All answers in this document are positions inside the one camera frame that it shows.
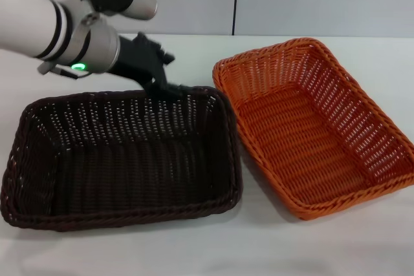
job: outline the robotic arm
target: robotic arm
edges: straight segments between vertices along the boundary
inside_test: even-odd
[[[120,37],[103,15],[151,19],[156,0],[0,0],[0,48],[43,60],[42,74],[78,79],[110,73],[137,81],[150,96],[176,98],[164,65],[174,57],[139,33]],[[85,71],[79,76],[62,66]]]

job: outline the white table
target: white table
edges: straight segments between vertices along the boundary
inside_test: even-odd
[[[289,37],[152,36],[177,60],[168,78],[213,85],[216,61]],[[414,39],[321,39],[414,141]],[[19,116],[36,99],[83,91],[135,89],[111,75],[71,81],[40,76],[38,60],[0,51],[0,167]],[[414,275],[414,187],[310,222],[281,205],[243,158],[245,190],[231,211],[197,220],[55,233],[0,220],[0,275]]]

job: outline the orange wicker basket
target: orange wicker basket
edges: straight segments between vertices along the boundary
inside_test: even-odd
[[[335,213],[414,183],[414,146],[327,47],[293,39],[218,62],[248,152],[293,214]]]

